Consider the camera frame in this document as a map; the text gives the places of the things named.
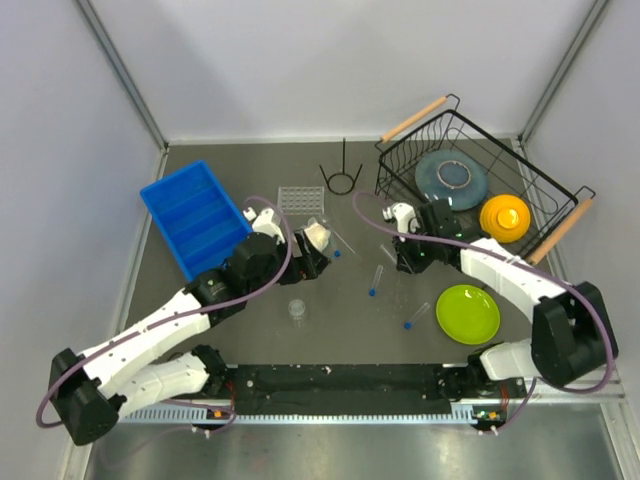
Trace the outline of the bag of white powder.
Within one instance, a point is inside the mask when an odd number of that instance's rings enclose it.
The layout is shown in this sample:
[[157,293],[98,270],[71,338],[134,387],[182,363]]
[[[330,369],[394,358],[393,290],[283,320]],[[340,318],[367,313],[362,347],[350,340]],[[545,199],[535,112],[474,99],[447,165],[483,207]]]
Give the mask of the bag of white powder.
[[332,232],[315,217],[311,217],[303,228],[309,244],[319,253],[331,258],[334,255]]

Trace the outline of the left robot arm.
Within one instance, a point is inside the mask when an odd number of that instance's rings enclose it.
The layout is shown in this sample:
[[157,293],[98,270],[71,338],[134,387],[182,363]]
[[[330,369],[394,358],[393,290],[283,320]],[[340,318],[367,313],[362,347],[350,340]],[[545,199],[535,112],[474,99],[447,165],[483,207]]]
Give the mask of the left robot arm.
[[252,232],[220,265],[203,271],[147,308],[116,337],[79,353],[67,348],[51,364],[50,403],[77,446],[106,435],[126,416],[180,396],[216,396],[229,382],[218,350],[196,345],[167,354],[204,334],[267,288],[320,276],[330,263],[331,231],[317,222],[290,238],[275,230]]

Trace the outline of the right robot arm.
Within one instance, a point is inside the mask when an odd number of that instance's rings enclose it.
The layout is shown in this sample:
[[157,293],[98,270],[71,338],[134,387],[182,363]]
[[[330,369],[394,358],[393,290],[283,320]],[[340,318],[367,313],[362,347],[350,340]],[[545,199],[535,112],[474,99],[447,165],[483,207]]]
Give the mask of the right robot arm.
[[394,248],[402,267],[419,273],[439,261],[478,280],[530,322],[529,339],[487,346],[467,370],[469,388],[487,396],[505,379],[539,377],[569,391],[580,377],[602,367],[610,379],[618,347],[600,290],[571,285],[509,253],[479,228],[463,228],[446,200],[418,207],[397,202],[383,211],[395,224]]

